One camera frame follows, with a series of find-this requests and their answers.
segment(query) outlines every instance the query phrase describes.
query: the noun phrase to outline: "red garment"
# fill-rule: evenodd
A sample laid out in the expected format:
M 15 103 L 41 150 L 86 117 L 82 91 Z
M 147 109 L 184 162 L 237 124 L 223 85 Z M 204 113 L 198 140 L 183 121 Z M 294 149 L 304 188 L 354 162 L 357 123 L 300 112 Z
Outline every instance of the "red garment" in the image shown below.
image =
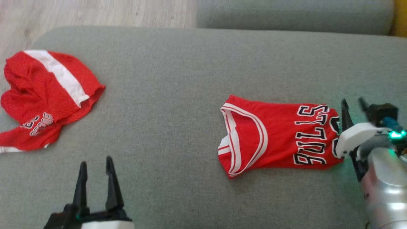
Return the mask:
M 231 95 L 222 106 L 228 135 L 219 161 L 233 178 L 261 167 L 326 169 L 336 158 L 339 116 L 326 104 L 277 104 Z
M 16 53 L 7 59 L 4 75 L 11 89 L 1 96 L 1 106 L 20 126 L 0 133 L 0 152 L 46 148 L 105 89 L 77 58 L 45 50 Z

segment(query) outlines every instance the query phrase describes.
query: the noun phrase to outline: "gray fabric surface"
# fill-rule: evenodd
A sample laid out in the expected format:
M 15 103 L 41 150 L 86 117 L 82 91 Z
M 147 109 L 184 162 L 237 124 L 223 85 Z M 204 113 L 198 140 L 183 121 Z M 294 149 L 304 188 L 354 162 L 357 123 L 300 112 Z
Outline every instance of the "gray fabric surface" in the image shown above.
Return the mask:
M 199 0 L 197 26 L 388 34 L 393 0 Z
M 136 228 L 362 228 L 350 161 L 327 171 L 260 169 L 229 180 L 217 146 L 229 94 L 277 103 L 391 101 L 406 125 L 407 41 L 282 31 L 67 27 L 33 46 L 78 57 L 106 84 L 94 109 L 45 150 L 0 155 L 0 228 L 42 228 L 72 201 L 88 162 L 88 205 L 115 162 Z M 0 112 L 0 131 L 14 126 Z

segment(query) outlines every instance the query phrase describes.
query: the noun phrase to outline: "folded basketball jersey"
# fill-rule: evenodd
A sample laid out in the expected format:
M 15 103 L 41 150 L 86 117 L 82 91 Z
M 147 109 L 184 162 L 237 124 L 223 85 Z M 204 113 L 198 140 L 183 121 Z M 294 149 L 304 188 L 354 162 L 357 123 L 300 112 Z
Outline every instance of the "folded basketball jersey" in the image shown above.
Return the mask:
M 277 104 L 231 95 L 221 108 L 228 135 L 218 147 L 229 178 L 262 167 L 326 169 L 337 158 L 339 116 L 326 104 Z
M 63 125 L 85 116 L 105 89 L 77 58 L 45 50 L 16 53 L 7 59 L 4 76 L 11 89 L 1 106 L 20 125 L 0 133 L 0 153 L 47 147 Z

